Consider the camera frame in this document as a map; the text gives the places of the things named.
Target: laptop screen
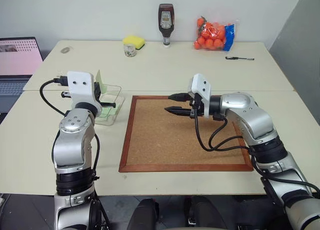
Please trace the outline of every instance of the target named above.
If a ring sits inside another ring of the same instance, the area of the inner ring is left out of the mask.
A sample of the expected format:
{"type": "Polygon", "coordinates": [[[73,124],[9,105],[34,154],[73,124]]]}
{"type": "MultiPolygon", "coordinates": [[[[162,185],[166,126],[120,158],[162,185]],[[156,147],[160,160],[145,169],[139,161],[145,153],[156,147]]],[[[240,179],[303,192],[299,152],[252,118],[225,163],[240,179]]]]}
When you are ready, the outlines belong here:
{"type": "Polygon", "coordinates": [[[33,75],[41,63],[34,37],[0,39],[0,77],[33,75]]]}

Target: bag of orange balls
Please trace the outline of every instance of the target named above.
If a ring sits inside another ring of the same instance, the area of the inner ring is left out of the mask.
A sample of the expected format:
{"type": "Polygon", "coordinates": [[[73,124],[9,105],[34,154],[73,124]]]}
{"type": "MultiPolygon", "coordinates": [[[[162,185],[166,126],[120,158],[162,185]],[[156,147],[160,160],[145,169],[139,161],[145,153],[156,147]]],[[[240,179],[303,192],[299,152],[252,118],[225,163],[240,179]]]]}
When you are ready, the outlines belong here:
{"type": "Polygon", "coordinates": [[[195,49],[207,49],[211,51],[229,51],[235,38],[235,25],[221,25],[218,22],[210,23],[204,17],[196,21],[197,40],[195,49]]]}

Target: wooden frame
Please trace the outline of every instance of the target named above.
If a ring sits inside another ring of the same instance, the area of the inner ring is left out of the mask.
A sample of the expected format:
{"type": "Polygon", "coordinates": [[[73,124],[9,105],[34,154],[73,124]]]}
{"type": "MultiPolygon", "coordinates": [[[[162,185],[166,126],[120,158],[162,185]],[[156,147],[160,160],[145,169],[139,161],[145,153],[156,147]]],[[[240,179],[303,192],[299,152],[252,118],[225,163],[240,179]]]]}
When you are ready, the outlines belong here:
{"type": "MultiPolygon", "coordinates": [[[[168,96],[132,96],[131,108],[129,113],[128,125],[126,128],[122,155],[119,165],[119,172],[158,172],[158,171],[253,171],[249,153],[242,149],[244,164],[139,164],[127,165],[127,157],[130,148],[131,133],[134,125],[134,115],[138,99],[167,99],[168,96]]],[[[240,130],[235,127],[237,135],[240,130]]],[[[240,145],[245,146],[242,138],[238,139],[240,145]]]]}

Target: sauce bottle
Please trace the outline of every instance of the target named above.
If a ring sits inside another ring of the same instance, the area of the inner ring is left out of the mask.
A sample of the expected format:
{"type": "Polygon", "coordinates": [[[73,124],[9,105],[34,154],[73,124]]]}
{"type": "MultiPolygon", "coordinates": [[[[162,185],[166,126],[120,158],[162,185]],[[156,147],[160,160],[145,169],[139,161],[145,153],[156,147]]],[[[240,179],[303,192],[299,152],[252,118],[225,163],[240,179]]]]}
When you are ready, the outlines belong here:
{"type": "Polygon", "coordinates": [[[159,30],[163,36],[163,45],[170,46],[170,35],[175,28],[175,13],[172,4],[160,4],[158,11],[159,30]]]}

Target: yellow sponge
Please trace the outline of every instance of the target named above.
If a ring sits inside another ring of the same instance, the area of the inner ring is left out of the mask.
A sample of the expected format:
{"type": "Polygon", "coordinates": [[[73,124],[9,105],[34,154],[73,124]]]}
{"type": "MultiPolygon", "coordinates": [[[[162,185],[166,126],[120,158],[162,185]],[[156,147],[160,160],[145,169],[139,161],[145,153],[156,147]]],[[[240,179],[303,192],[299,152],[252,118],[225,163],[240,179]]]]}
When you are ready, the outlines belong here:
{"type": "Polygon", "coordinates": [[[137,50],[140,50],[142,46],[145,45],[145,40],[138,36],[128,36],[128,37],[125,37],[122,41],[125,45],[134,44],[137,50]]]}

